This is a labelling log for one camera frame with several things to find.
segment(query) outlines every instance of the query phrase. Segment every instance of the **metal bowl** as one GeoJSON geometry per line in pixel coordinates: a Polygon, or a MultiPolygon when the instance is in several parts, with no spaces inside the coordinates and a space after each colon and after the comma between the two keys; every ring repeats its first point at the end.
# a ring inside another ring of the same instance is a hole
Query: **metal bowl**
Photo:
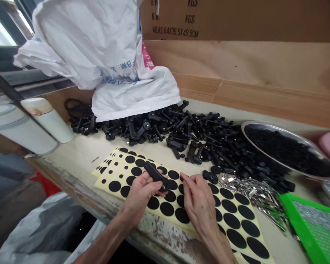
{"type": "Polygon", "coordinates": [[[241,129],[242,132],[244,134],[244,136],[248,139],[248,141],[257,149],[259,150],[261,153],[263,153],[266,156],[266,159],[264,160],[265,163],[267,163],[268,166],[270,166],[271,168],[278,168],[281,171],[283,171],[285,174],[287,175],[292,175],[292,176],[299,176],[299,175],[304,175],[307,177],[311,177],[314,179],[318,179],[318,180],[327,180],[330,181],[330,177],[319,177],[319,176],[314,176],[311,174],[307,174],[304,172],[301,172],[299,170],[296,170],[290,166],[287,166],[286,164],[278,161],[277,159],[273,158],[272,156],[268,155],[267,153],[265,153],[263,150],[261,150],[258,146],[256,146],[250,139],[249,137],[246,135],[245,132],[245,127],[251,127],[254,129],[260,129],[260,130],[270,130],[270,131],[278,131],[280,132],[283,136],[288,137],[288,138],[292,138],[294,140],[297,140],[298,143],[304,144],[306,146],[309,146],[309,151],[311,153],[313,153],[314,155],[316,155],[320,160],[323,161],[323,163],[326,164],[326,166],[330,166],[330,160],[321,152],[321,150],[319,150],[319,148],[312,143],[311,141],[309,141],[308,139],[305,139],[297,134],[294,134],[290,131],[287,131],[283,128],[280,128],[278,126],[275,125],[271,125],[268,123],[263,123],[263,122],[259,122],[259,121],[247,121],[244,122],[241,125],[241,129]]]}

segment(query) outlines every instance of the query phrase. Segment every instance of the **green tray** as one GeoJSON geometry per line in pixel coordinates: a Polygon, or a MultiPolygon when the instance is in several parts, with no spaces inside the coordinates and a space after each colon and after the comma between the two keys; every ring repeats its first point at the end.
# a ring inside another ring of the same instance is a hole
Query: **green tray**
{"type": "Polygon", "coordinates": [[[329,213],[330,208],[289,193],[280,195],[279,198],[311,261],[314,264],[330,264],[330,231],[320,224],[312,224],[305,220],[293,201],[329,213]]]}

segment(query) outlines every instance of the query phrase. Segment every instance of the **black plastic lever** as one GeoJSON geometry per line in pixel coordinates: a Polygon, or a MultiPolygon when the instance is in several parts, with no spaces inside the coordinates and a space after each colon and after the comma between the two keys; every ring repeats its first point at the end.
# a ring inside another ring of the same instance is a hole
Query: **black plastic lever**
{"type": "Polygon", "coordinates": [[[171,182],[162,176],[161,173],[156,168],[154,168],[149,161],[144,163],[144,168],[155,182],[162,181],[162,187],[160,188],[159,192],[165,193],[170,189],[171,182]]]}

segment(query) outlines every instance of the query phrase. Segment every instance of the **white plastic bag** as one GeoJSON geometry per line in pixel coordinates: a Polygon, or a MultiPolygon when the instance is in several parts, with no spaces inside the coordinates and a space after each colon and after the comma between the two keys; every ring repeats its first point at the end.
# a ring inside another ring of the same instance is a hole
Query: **white plastic bag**
{"type": "Polygon", "coordinates": [[[43,72],[51,65],[50,73],[70,78],[80,89],[96,88],[92,111],[97,122],[178,103],[179,89],[169,69],[144,64],[142,36],[137,36],[140,4],[137,0],[45,0],[33,13],[33,26],[52,50],[48,56],[32,55],[39,47],[28,41],[14,64],[32,62],[43,72]]]}
{"type": "Polygon", "coordinates": [[[84,211],[64,192],[48,197],[8,236],[0,249],[0,264],[64,263],[71,253],[61,251],[61,245],[84,211]]]}

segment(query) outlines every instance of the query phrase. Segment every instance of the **red object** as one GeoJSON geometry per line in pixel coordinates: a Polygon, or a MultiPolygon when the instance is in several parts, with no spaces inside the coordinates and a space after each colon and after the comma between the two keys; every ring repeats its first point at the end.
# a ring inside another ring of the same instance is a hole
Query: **red object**
{"type": "Polygon", "coordinates": [[[30,178],[29,180],[40,182],[40,184],[43,186],[45,193],[47,194],[47,197],[62,191],[59,187],[57,187],[55,184],[45,178],[40,172],[37,172],[36,175],[36,177],[30,178]]]}

